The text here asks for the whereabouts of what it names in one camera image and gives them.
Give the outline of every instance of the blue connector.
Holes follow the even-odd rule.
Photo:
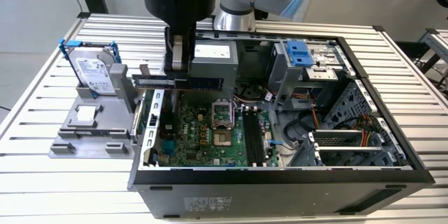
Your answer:
[[[314,64],[306,44],[302,41],[286,41],[286,52],[294,67],[310,67]]]
[[[269,142],[269,144],[280,144],[280,145],[282,145],[282,141],[276,141],[273,139],[269,139],[268,142]]]

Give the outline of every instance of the white wall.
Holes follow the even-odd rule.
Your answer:
[[[76,0],[0,0],[0,52],[52,52],[78,12]]]
[[[312,0],[305,22],[381,25],[394,40],[417,40],[425,28],[448,29],[436,0]]]
[[[112,14],[149,16],[144,0],[105,1]],[[77,13],[74,0],[0,0],[0,52],[52,52]],[[434,0],[312,0],[304,21],[382,25],[393,39],[417,40],[426,27],[448,29],[446,16]]]

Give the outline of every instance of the wire bundle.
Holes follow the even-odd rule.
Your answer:
[[[369,126],[372,126],[373,122],[372,122],[370,117],[362,114],[357,118],[357,121],[356,121],[356,124],[352,127],[352,130],[356,130],[360,127],[360,125],[364,125],[365,123],[368,123]],[[365,130],[364,127],[362,127],[361,128],[361,143],[360,143],[358,147],[366,147],[368,146],[370,134],[372,134],[372,132]]]
[[[313,115],[314,128],[318,130],[320,125],[318,125],[318,120],[317,120],[317,116],[316,116],[314,103],[316,103],[316,99],[313,99],[313,102],[310,104],[310,113]]]

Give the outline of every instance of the blue plastic latch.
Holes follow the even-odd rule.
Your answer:
[[[120,57],[120,53],[118,53],[118,45],[114,43],[114,41],[112,41],[109,46],[112,47],[112,50],[113,50],[114,63],[121,63],[121,57]]]
[[[69,59],[68,59],[68,53],[65,51],[64,42],[65,42],[65,39],[60,39],[57,47],[58,47],[60,52],[62,53],[62,56],[64,56],[65,60],[69,61]]]
[[[294,67],[310,67],[314,64],[306,44],[302,41],[286,41],[286,52]]]
[[[80,47],[81,45],[82,45],[82,41],[78,41],[78,40],[69,40],[66,42],[68,47]]]
[[[174,141],[164,140],[161,141],[161,150],[164,154],[168,154],[169,157],[174,155]]]
[[[268,142],[269,144],[280,144],[280,145],[282,144],[282,141],[276,141],[273,139],[269,139]]]

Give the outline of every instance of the metal frame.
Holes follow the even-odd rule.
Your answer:
[[[210,26],[210,20],[198,22],[200,29],[209,29]],[[156,71],[161,66],[164,51],[164,46],[160,46],[164,40],[162,27],[164,23],[154,18],[92,15],[89,18],[76,20],[65,39],[97,42],[114,40],[120,45],[122,62],[128,64],[129,74],[132,74],[138,73],[137,66],[141,62],[149,65],[149,71]],[[400,221],[400,223],[421,223],[428,221],[432,223],[445,223],[448,220],[445,209],[448,202],[445,194],[445,187],[448,185],[448,180],[445,179],[448,176],[448,158],[445,157],[448,142],[444,141],[448,139],[446,105],[445,102],[441,102],[444,99],[438,97],[438,92],[430,88],[432,85],[422,74],[412,67],[410,61],[405,59],[406,57],[402,52],[394,48],[392,40],[384,36],[385,33],[374,31],[370,26],[294,24],[269,21],[257,21],[257,31],[269,33],[288,31],[288,33],[298,35],[316,34],[345,38],[346,44],[369,75],[373,88],[377,90],[416,152],[420,154],[420,158],[432,176],[436,178],[436,185],[432,188],[421,190],[410,197],[401,199],[368,216],[342,217],[342,221],[365,221],[368,224],[376,223],[380,220],[384,220],[384,223],[390,223],[393,220]],[[29,167],[33,167],[32,160],[37,160],[38,155],[29,154],[38,153],[42,147],[46,153],[48,147],[45,144],[48,143],[48,138],[52,138],[56,134],[54,130],[60,127],[61,122],[58,118],[64,118],[64,116],[57,115],[68,111],[72,106],[70,103],[74,98],[72,90],[74,91],[76,77],[70,74],[65,60],[57,60],[60,58],[61,56],[56,51],[0,126],[0,152],[5,154],[0,158],[0,164],[5,164],[10,155],[18,156],[21,160],[26,158],[29,161],[26,168],[16,168],[16,165],[8,163],[8,167],[14,167],[13,172],[16,174],[2,175],[9,181],[14,181],[14,177],[18,174],[25,175],[24,173],[26,173],[28,179],[33,180],[33,178],[37,178],[38,174],[29,174],[28,171]],[[60,170],[53,160],[45,164],[38,170]],[[81,165],[78,160],[70,159],[66,161],[66,164],[72,164],[76,167],[76,171],[92,171],[92,165]],[[105,166],[100,168],[100,171],[109,170],[112,166],[116,165]],[[120,175],[120,178],[128,176],[126,174],[124,176],[118,168],[114,170],[118,172],[113,174]],[[46,185],[65,181],[64,179],[68,176],[69,178],[81,179],[84,174],[80,172],[70,173],[70,166],[66,165],[64,165],[62,171],[61,175],[57,173],[40,174],[40,176],[48,177]],[[104,172],[89,172],[85,178],[89,180],[89,185],[92,186],[96,186],[98,183],[101,185],[114,185],[124,182],[118,177],[113,177],[114,179],[110,180],[110,176]],[[72,185],[69,191],[73,191],[76,188],[78,187]],[[25,185],[21,186],[20,191],[22,193],[29,191]],[[70,200],[72,194],[64,197],[60,199]],[[89,212],[102,213],[102,210],[93,206]],[[136,209],[130,212],[140,213],[141,210],[138,208],[138,210]],[[66,220],[72,220],[73,215],[68,215],[66,217],[58,216],[58,220],[64,220],[65,218]],[[76,218],[80,221],[88,221],[92,216],[76,215]],[[150,215],[144,213],[137,217],[134,215],[113,214],[112,216],[98,215],[97,218],[104,221],[114,221],[116,218],[125,218],[126,221],[141,221],[150,218]],[[330,222],[334,220],[341,220],[341,218],[321,217],[313,220],[300,217],[256,218],[238,219],[237,222],[288,221],[304,223],[314,221]],[[206,221],[229,223],[234,220],[209,219]]]

